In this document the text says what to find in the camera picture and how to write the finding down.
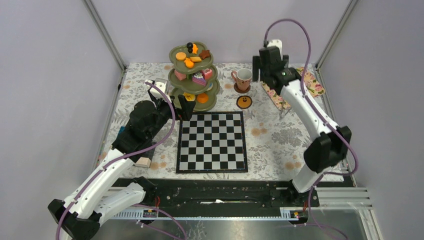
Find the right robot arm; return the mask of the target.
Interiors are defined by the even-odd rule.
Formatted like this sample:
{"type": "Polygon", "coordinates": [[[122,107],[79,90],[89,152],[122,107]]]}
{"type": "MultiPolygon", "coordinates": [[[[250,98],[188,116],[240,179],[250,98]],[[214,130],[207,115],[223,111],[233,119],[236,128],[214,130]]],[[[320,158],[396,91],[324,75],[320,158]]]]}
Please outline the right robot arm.
{"type": "Polygon", "coordinates": [[[305,161],[300,172],[292,179],[287,201],[301,205],[317,179],[346,158],[347,143],[352,132],[332,120],[312,97],[295,68],[288,66],[288,56],[281,56],[277,46],[263,47],[252,58],[253,81],[262,81],[275,90],[297,114],[306,127],[311,144],[303,154],[305,161]]]}

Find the blue frosted donut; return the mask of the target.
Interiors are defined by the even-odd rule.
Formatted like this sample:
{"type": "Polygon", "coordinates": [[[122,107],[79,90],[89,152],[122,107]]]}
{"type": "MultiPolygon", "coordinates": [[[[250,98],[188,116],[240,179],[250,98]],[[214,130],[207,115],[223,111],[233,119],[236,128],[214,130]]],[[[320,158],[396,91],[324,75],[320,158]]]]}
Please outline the blue frosted donut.
{"type": "Polygon", "coordinates": [[[211,82],[210,84],[209,84],[209,86],[208,86],[208,88],[206,89],[207,91],[210,91],[212,88],[213,88],[213,83],[211,82]]]}

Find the orange fish cookie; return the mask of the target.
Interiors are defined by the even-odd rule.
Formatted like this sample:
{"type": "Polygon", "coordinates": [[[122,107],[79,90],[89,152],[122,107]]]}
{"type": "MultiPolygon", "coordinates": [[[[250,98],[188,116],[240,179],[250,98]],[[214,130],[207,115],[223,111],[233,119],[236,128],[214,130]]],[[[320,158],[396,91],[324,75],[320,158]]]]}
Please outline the orange fish cookie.
{"type": "Polygon", "coordinates": [[[198,53],[198,47],[195,43],[192,44],[192,53],[195,55],[198,53]]]}
{"type": "Polygon", "coordinates": [[[194,67],[194,62],[192,62],[192,60],[188,57],[186,57],[183,62],[188,69],[192,69],[194,67]]]}

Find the large pink mug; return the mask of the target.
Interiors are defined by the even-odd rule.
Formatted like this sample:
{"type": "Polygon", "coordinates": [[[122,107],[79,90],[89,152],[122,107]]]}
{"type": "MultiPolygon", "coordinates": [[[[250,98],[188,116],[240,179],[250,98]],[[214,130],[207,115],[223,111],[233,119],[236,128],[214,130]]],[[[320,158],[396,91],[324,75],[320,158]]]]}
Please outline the large pink mug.
{"type": "Polygon", "coordinates": [[[245,90],[248,86],[251,86],[252,82],[252,71],[247,68],[241,68],[239,70],[233,70],[231,77],[234,80],[234,84],[237,84],[239,89],[245,90]]]}

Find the square orange cracker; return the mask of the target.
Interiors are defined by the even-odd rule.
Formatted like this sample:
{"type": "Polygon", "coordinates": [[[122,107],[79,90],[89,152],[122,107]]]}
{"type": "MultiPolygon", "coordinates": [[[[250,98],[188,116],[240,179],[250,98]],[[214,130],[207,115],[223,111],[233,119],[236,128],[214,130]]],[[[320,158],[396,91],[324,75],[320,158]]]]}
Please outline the square orange cracker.
{"type": "Polygon", "coordinates": [[[199,56],[192,56],[189,58],[193,63],[199,63],[202,61],[202,58],[199,56]]]}

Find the green three-tier dessert stand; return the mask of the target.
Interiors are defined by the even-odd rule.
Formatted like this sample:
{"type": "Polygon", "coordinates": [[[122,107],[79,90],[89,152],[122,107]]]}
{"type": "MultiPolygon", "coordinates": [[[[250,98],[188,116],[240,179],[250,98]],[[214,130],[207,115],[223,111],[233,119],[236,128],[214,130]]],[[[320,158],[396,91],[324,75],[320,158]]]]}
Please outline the green three-tier dessert stand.
{"type": "Polygon", "coordinates": [[[195,103],[194,111],[211,110],[217,102],[220,83],[209,48],[202,42],[192,41],[174,47],[168,57],[173,64],[168,81],[173,86],[170,95],[175,97],[175,106],[181,107],[178,96],[182,95],[195,103]]]}

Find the round orange biscuit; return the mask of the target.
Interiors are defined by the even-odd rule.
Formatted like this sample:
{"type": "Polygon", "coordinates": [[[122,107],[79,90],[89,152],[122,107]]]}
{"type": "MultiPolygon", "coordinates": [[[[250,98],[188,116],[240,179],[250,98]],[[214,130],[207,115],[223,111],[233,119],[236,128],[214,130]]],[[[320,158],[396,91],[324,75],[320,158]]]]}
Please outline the round orange biscuit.
{"type": "Polygon", "coordinates": [[[186,58],[187,58],[187,55],[186,55],[186,53],[184,53],[184,52],[177,52],[176,54],[175,54],[175,58],[178,60],[178,61],[184,61],[186,58]]]}

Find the purple cake slice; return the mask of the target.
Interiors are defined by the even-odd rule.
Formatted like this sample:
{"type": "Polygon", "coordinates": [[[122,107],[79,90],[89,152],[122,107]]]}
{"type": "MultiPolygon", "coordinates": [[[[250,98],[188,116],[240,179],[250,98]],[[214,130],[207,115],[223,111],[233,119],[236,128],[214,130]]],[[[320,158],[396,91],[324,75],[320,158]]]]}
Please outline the purple cake slice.
{"type": "Polygon", "coordinates": [[[203,78],[201,72],[197,72],[192,75],[192,82],[201,86],[207,85],[207,81],[203,78]]]}

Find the yellow frosted donut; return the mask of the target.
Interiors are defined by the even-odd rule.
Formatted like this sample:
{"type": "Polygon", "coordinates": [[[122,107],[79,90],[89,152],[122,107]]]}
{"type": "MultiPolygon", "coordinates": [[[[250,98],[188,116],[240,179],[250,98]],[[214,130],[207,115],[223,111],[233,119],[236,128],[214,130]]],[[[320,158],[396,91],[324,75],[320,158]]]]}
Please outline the yellow frosted donut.
{"type": "Polygon", "coordinates": [[[183,96],[189,102],[194,102],[196,100],[196,95],[195,94],[184,92],[183,93],[183,96]]]}

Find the floral serving tray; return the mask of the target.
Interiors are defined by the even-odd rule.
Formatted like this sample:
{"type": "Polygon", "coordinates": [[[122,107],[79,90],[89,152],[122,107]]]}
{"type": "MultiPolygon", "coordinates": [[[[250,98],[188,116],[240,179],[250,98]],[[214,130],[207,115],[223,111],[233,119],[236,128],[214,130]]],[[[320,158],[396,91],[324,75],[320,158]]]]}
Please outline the floral serving tray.
{"type": "MultiPolygon", "coordinates": [[[[304,83],[309,93],[315,98],[326,93],[324,87],[318,82],[316,76],[311,70],[307,70],[304,76],[304,83]]],[[[262,83],[262,88],[265,90],[271,101],[278,110],[290,109],[291,105],[279,96],[275,90],[270,89],[266,83],[262,83]]]]}

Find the brown star cookie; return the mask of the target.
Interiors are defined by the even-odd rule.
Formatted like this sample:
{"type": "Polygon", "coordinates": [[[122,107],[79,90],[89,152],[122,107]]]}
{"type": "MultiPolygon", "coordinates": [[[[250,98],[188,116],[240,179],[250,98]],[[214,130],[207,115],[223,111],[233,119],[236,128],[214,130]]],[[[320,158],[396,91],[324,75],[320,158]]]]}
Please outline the brown star cookie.
{"type": "Polygon", "coordinates": [[[209,49],[204,49],[201,51],[201,53],[198,55],[202,60],[205,60],[206,58],[211,57],[211,53],[209,49]]]}

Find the pink swirl roll cake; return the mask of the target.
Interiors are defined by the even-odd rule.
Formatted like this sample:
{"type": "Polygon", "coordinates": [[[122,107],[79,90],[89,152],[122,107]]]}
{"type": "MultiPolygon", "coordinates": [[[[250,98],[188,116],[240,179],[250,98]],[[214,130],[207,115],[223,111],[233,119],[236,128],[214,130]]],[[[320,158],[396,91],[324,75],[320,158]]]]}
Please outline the pink swirl roll cake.
{"type": "Polygon", "coordinates": [[[174,70],[174,75],[177,77],[177,79],[178,79],[179,81],[182,81],[182,80],[184,80],[184,79],[186,79],[186,78],[187,78],[187,75],[186,75],[186,74],[181,73],[181,72],[179,72],[179,71],[177,71],[177,70],[174,70]]]}

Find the orange round pastry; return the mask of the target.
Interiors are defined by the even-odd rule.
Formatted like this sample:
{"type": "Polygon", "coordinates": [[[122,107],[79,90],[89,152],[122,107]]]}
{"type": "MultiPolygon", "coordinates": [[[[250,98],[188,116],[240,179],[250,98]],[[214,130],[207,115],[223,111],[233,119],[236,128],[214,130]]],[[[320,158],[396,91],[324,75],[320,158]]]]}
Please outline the orange round pastry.
{"type": "Polygon", "coordinates": [[[206,93],[200,93],[197,95],[196,100],[201,104],[205,104],[209,101],[209,96],[206,93]]]}

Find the orange smiley face coaster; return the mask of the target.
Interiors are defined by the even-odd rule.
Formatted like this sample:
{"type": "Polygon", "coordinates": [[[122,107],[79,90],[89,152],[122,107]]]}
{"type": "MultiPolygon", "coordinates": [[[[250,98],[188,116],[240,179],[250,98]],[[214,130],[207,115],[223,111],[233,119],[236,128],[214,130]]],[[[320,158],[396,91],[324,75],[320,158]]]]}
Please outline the orange smiley face coaster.
{"type": "Polygon", "coordinates": [[[236,106],[240,109],[248,109],[253,104],[253,100],[248,95],[242,95],[237,98],[236,106]]]}

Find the pink cake slice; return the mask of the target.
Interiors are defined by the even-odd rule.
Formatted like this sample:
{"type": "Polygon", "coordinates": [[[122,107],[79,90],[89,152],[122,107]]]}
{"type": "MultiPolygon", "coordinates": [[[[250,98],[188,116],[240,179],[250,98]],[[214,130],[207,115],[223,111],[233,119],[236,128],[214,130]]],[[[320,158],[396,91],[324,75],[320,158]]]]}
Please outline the pink cake slice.
{"type": "Polygon", "coordinates": [[[208,81],[214,75],[214,72],[211,68],[205,68],[201,71],[201,74],[203,78],[208,81]]]}

